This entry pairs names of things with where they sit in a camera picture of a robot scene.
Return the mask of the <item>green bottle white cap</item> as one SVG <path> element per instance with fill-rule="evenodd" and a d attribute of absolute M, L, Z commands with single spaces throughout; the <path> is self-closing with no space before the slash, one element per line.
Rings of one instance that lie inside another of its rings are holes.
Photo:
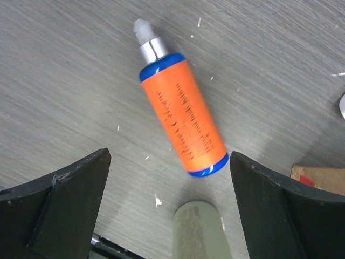
<path fill-rule="evenodd" d="M 172 237 L 173 258 L 232 258 L 221 215 L 209 202 L 181 205 L 174 214 Z"/>

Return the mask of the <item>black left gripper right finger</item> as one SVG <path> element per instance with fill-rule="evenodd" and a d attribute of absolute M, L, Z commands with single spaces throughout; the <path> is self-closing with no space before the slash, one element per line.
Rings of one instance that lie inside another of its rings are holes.
<path fill-rule="evenodd" d="M 230 171 L 250 258 L 344 258 L 344 196 L 239 152 Z"/>

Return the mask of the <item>blue pump bottle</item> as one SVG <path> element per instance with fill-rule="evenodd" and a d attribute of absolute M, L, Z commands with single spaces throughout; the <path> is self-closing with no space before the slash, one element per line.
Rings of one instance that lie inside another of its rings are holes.
<path fill-rule="evenodd" d="M 185 56 L 169 53 L 144 19 L 133 31 L 147 63 L 141 85 L 185 170 L 196 178 L 221 170 L 229 154 Z"/>

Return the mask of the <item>burlap canvas tote bag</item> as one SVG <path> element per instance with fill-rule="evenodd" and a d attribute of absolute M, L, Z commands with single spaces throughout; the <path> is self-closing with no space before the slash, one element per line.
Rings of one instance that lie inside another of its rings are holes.
<path fill-rule="evenodd" d="M 317 189 L 344 195 L 344 168 L 294 165 L 291 169 L 290 178 Z"/>

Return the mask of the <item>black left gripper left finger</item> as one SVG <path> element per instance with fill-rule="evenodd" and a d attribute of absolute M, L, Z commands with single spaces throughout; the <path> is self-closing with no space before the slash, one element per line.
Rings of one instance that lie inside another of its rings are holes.
<path fill-rule="evenodd" d="M 111 163 L 108 149 L 1 191 L 1 258 L 87 258 Z"/>

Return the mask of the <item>metal clothes rack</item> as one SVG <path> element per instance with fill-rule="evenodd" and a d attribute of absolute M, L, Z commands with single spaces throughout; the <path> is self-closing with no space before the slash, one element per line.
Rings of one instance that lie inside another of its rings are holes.
<path fill-rule="evenodd" d="M 340 98 L 339 110 L 340 110 L 342 117 L 345 119 L 345 94 Z"/>

